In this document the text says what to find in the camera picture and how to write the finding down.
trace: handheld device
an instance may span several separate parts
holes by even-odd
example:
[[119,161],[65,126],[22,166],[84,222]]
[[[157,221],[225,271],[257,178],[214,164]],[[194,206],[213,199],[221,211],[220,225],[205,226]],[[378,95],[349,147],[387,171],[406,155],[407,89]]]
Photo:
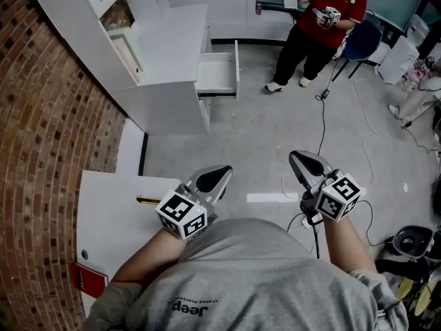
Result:
[[155,210],[163,227],[183,240],[202,232],[217,218],[214,205],[222,199],[232,176],[233,168],[228,165],[197,170],[158,203]]
[[319,19],[328,19],[332,21],[332,23],[339,21],[342,16],[342,14],[337,9],[331,8],[329,6],[325,8],[325,11],[313,8],[312,12],[315,13]]
[[355,208],[362,190],[350,174],[334,169],[324,158],[307,151],[292,151],[289,164],[307,190],[300,209],[308,222],[313,222],[318,213],[339,221]]

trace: hand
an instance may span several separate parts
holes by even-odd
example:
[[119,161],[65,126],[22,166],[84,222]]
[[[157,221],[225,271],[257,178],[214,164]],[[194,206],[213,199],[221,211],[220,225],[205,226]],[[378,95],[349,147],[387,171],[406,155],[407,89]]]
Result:
[[324,29],[328,30],[332,27],[334,23],[331,19],[327,17],[320,18],[319,16],[317,16],[317,24],[323,27]]

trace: blue chair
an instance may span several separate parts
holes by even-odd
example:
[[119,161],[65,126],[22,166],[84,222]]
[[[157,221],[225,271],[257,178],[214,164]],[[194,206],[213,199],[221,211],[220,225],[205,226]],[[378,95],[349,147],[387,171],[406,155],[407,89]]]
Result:
[[380,45],[382,32],[372,24],[372,22],[364,20],[362,23],[353,28],[353,32],[346,40],[346,46],[343,50],[342,57],[346,58],[345,63],[332,79],[334,82],[338,75],[343,71],[350,61],[358,61],[358,65],[353,69],[349,78],[356,73],[364,60],[367,60]]

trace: gray t-shirt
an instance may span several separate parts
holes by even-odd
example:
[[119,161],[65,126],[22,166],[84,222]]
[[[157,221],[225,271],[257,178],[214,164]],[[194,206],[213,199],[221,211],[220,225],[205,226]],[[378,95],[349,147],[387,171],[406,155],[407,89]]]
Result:
[[311,257],[277,225],[213,225],[146,290],[111,283],[86,330],[407,330],[403,304],[380,274],[347,274]]

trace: black pants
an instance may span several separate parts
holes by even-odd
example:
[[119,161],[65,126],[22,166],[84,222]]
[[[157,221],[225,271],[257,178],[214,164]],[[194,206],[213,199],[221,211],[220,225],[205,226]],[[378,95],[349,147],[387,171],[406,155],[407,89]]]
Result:
[[288,83],[297,65],[305,58],[303,76],[314,80],[317,74],[332,60],[337,49],[331,49],[314,41],[300,28],[294,26],[289,33],[285,47],[280,52],[277,61],[276,74],[273,81],[281,86]]

